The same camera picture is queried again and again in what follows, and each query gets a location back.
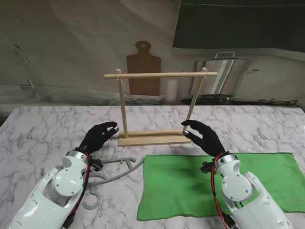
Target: wooden rod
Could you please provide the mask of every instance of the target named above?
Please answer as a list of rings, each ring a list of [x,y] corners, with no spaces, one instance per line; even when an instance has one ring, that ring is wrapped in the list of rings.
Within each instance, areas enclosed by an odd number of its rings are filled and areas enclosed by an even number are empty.
[[[118,72],[118,75],[121,74],[121,70],[119,68],[116,71]],[[123,82],[122,82],[121,78],[118,79],[118,83],[119,83],[119,94],[120,94],[120,101],[121,101],[121,111],[122,111],[122,119],[123,119],[124,137],[128,138],[126,110],[125,110],[125,101],[124,101],[124,90],[123,90]]]
[[[206,73],[208,70],[206,68],[202,68],[201,69],[201,72],[203,73]],[[189,109],[189,112],[187,113],[187,117],[186,117],[186,120],[189,120],[191,118],[191,115],[192,115],[192,112],[193,112],[193,109],[194,109],[194,106],[195,106],[195,103],[196,103],[196,100],[198,98],[198,94],[199,94],[199,91],[200,91],[200,88],[201,88],[201,85],[204,81],[204,76],[201,76],[198,80],[198,83],[196,85],[196,88],[195,88],[195,91],[194,91],[194,95],[193,95],[193,99],[192,99],[192,102],[191,102],[191,105],[190,105],[190,109]]]
[[[129,131],[128,136],[152,136],[152,135],[179,135],[181,136],[180,130],[143,130],[143,131]]]
[[[105,74],[104,79],[217,76],[217,72]]]

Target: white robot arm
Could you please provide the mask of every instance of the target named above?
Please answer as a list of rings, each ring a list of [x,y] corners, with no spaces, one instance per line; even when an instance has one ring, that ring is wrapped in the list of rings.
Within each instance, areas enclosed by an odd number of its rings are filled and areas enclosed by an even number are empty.
[[[216,173],[224,177],[222,194],[239,229],[293,229],[285,213],[251,172],[240,174],[241,162],[233,154],[228,154],[215,163]],[[256,198],[238,209],[235,202]]]
[[[62,168],[46,173],[9,223],[8,229],[59,229],[83,190],[87,156],[72,150]]]
[[[100,161],[90,159],[89,154],[99,150],[118,130],[116,122],[95,125],[90,129],[80,147],[67,153],[62,160],[63,166],[54,167],[44,174],[9,222],[8,229],[68,228],[84,195],[90,166],[95,171],[102,169]]]
[[[241,162],[233,154],[225,152],[215,131],[211,127],[195,121],[186,120],[182,122],[184,126],[190,126],[203,135],[200,138],[189,131],[184,130],[183,135],[191,139],[207,154],[214,157],[213,162],[203,163],[202,172],[211,172],[211,184],[214,194],[215,205],[225,226],[239,229],[293,229],[291,222],[285,213],[280,209],[268,191],[264,188],[259,179],[247,172],[240,174]],[[218,205],[216,193],[214,192],[214,172],[223,176],[222,195],[232,213],[234,221],[228,215],[224,218]],[[237,207],[237,202],[250,203]]]

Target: wooden frame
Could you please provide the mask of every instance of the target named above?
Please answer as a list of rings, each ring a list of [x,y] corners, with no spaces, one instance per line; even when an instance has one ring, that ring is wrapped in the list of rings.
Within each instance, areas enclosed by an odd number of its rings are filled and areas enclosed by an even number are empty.
[[[121,100],[121,111],[123,119],[124,132],[119,134],[119,146],[148,146],[148,145],[166,145],[166,144],[185,144],[191,141],[184,137],[183,130],[151,130],[151,131],[129,131],[127,129],[127,119],[124,101],[124,90],[122,79],[124,78],[162,78],[162,77],[199,77],[198,83],[194,89],[193,99],[188,111],[186,120],[191,118],[201,85],[205,77],[215,77],[217,73],[208,72],[206,68],[202,68],[199,73],[130,73],[122,74],[120,69],[117,69],[117,74],[105,74],[105,79],[117,79],[119,94]]]

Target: white plastic casing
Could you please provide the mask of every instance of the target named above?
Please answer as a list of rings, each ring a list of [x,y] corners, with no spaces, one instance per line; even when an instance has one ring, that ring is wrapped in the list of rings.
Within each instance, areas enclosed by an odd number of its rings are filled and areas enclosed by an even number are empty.
[[[234,202],[224,195],[239,229],[294,229],[292,223],[259,179],[251,172],[247,172],[245,175],[258,192],[255,200],[238,209]]]
[[[216,173],[223,175],[222,190],[224,195],[233,201],[245,201],[252,194],[252,185],[250,181],[240,174],[240,161],[237,159],[218,163],[219,167]]]
[[[82,172],[87,168],[87,158],[84,158],[86,155],[80,152],[74,152],[74,154],[75,156],[66,156],[63,159],[62,170],[53,168],[42,177],[9,223],[8,229],[60,229],[62,227],[80,198],[83,190]],[[46,186],[51,183],[53,191],[67,200],[63,207],[44,195]]]

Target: green cloth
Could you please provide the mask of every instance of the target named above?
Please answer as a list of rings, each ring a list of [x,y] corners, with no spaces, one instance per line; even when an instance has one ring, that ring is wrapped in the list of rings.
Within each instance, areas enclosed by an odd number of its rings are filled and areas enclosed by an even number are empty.
[[[305,177],[291,153],[236,154],[241,174],[255,174],[284,212],[305,212]],[[211,174],[200,167],[211,156],[147,155],[143,165],[144,190],[138,220],[174,216],[217,216],[211,191]],[[221,195],[220,175],[215,176],[222,211],[229,214]]]

